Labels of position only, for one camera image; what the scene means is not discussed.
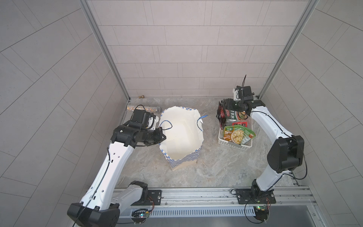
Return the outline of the clear red label packet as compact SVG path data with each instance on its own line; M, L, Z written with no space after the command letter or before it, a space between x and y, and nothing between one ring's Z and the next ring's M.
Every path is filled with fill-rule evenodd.
M247 128L252 127L252 119L246 114L245 111L238 112L233 110L226 110L226 126L241 125Z

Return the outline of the blue checkered paper bag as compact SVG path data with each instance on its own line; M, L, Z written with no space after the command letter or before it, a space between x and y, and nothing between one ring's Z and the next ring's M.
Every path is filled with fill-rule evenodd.
M166 140L160 150L173 171L197 163L204 142L204 116L189 107L170 107L161 114L159 126Z

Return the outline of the black red condiment packet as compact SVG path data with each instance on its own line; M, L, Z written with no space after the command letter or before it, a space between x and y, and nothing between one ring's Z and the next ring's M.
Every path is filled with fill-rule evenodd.
M218 102L218 109L217 109L217 112L216 112L216 118L219 121L220 129L223 130L224 127L226 126L227 115L226 115L226 110L225 110L225 108L224 108L224 106L222 105L221 102Z

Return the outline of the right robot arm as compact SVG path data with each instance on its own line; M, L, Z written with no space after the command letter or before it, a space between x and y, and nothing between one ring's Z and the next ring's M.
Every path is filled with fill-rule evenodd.
M254 201L262 200L272 194L273 186L289 172L303 163L304 139L286 130L272 115L265 104L259 100L234 101L224 99L222 106L226 110L245 112L267 134L272 147L267 154L268 165L263 173L252 182L250 198Z

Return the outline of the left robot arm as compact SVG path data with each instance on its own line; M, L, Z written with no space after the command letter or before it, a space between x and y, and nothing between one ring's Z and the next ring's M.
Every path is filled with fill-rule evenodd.
M136 108L131 119L113 131L106 158L89 190L80 202L70 205L67 215L77 227L115 227L119 215L132 204L144 204L151 198L146 183L133 181L112 203L113 191L121 172L136 147L159 144L166 139L157 127L159 117Z

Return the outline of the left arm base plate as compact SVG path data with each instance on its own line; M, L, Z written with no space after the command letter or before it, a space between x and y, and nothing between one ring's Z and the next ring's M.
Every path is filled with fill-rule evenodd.
M148 190L147 195L143 194L142 198L134 202L131 206L152 206L160 205L162 199L162 190Z

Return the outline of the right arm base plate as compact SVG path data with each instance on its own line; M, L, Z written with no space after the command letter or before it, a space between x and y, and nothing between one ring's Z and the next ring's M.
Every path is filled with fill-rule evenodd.
M275 204L274 190L260 191L259 189L234 189L234 195L239 204Z

